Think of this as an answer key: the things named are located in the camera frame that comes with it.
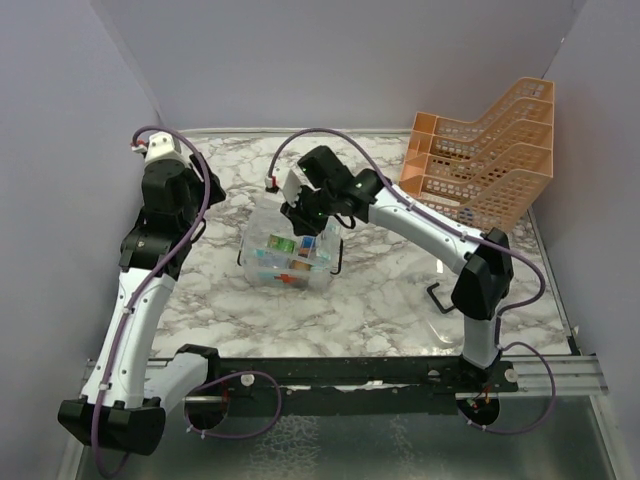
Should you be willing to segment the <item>clear plastic medicine box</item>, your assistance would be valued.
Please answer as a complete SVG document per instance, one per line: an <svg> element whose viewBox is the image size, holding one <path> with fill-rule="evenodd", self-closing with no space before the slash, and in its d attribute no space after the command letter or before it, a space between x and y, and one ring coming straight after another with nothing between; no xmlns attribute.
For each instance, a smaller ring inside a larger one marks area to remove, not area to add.
<svg viewBox="0 0 640 480"><path fill-rule="evenodd" d="M321 291L340 273L342 233L331 219L317 236L296 235L280 203L262 199L249 215L237 264L253 286Z"/></svg>

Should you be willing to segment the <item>brown orange-cap medicine bottle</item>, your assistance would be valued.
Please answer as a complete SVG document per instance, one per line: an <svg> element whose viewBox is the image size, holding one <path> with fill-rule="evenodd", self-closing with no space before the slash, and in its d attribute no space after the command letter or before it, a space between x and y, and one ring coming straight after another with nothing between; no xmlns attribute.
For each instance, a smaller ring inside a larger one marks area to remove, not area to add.
<svg viewBox="0 0 640 480"><path fill-rule="evenodd" d="M290 263L290 268L292 270L310 271L312 269L312 265L304 261L292 260Z"/></svg>

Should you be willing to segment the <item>black lid handle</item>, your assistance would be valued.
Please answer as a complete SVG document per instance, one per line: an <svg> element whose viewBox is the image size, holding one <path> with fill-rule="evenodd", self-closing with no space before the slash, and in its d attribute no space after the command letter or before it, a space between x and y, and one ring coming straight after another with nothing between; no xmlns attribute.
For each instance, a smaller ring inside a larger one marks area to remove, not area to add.
<svg viewBox="0 0 640 480"><path fill-rule="evenodd" d="M433 304L435 305L435 307L437 308L437 310L440 312L441 315L447 315L451 312L453 312L456 307L454 305L451 306L445 306L440 299L438 298L438 296L436 295L436 290L440 287L440 283L439 282L434 282L431 285L429 285L425 291L427 296L431 299L431 301L433 302Z"/></svg>

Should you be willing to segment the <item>clear plastic box lid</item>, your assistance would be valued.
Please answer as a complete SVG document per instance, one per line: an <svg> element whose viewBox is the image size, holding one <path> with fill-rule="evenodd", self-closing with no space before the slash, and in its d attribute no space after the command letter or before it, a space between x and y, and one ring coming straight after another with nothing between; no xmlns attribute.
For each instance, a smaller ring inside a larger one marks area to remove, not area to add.
<svg viewBox="0 0 640 480"><path fill-rule="evenodd" d="M451 306L451 294L457 279L441 260L426 253L411 260L407 269L398 277L402 301L416 318L419 332L426 334L442 349L457 349L462 346L463 314L455 309L447 315L441 315L425 289L432 283L439 282L436 295L445 306Z"/></svg>

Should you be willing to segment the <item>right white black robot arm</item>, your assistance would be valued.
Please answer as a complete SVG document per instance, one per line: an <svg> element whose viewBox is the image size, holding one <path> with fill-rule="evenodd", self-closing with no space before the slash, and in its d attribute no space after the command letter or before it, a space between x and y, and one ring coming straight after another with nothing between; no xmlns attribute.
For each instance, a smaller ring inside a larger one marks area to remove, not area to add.
<svg viewBox="0 0 640 480"><path fill-rule="evenodd" d="M295 234L317 236L329 218L345 216L396 233L441 260L457 277L451 300L464 316L461 383L472 391L491 384L500 356L497 310L514 275L506 234L465 229L413 201L377 169L352 174L327 146L308 152L298 166L305 177L290 172L280 187L280 211Z"/></svg>

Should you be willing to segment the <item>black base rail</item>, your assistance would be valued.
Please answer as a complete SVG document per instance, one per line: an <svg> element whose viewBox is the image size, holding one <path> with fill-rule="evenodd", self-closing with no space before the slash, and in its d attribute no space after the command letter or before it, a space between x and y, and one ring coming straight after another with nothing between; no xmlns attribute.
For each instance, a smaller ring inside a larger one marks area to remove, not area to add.
<svg viewBox="0 0 640 480"><path fill-rule="evenodd" d="M204 408L215 397L231 417L454 415L458 397L518 389L507 375L512 363L482 372L457 356L226 358L213 366L190 403Z"/></svg>

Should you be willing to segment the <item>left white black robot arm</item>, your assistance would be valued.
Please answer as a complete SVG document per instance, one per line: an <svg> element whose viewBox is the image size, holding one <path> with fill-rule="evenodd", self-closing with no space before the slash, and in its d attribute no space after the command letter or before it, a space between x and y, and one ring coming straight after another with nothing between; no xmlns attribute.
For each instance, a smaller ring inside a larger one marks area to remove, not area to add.
<svg viewBox="0 0 640 480"><path fill-rule="evenodd" d="M61 402L57 420L86 446L148 456L170 409L165 393L144 389L155 330L205 212L225 200L200 152L145 156L143 205L120 245L118 294L103 347L76 399Z"/></svg>

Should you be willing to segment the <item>orange plastic file organizer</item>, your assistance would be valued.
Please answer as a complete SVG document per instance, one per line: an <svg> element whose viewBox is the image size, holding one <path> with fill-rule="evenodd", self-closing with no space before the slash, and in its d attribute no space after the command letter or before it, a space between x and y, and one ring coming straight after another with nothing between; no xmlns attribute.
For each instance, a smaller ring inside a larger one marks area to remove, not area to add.
<svg viewBox="0 0 640 480"><path fill-rule="evenodd" d="M555 86L524 77L471 122L416 114L399 186L482 231L511 231L553 178Z"/></svg>

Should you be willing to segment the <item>white blue small bottle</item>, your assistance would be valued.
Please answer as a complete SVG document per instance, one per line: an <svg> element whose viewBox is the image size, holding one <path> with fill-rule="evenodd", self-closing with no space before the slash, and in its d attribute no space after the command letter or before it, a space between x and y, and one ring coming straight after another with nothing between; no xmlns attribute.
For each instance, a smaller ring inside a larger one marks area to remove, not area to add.
<svg viewBox="0 0 640 480"><path fill-rule="evenodd" d="M316 238L313 236L303 236L300 240L298 255L309 258L316 248Z"/></svg>

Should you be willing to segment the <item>green small packet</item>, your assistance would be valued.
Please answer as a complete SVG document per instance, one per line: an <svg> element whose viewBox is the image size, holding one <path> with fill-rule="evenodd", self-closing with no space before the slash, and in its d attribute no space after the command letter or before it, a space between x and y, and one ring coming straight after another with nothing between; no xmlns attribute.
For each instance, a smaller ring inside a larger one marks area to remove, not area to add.
<svg viewBox="0 0 640 480"><path fill-rule="evenodd" d="M295 240L277 235L270 235L267 247L286 254L293 254L296 251L297 244Z"/></svg>

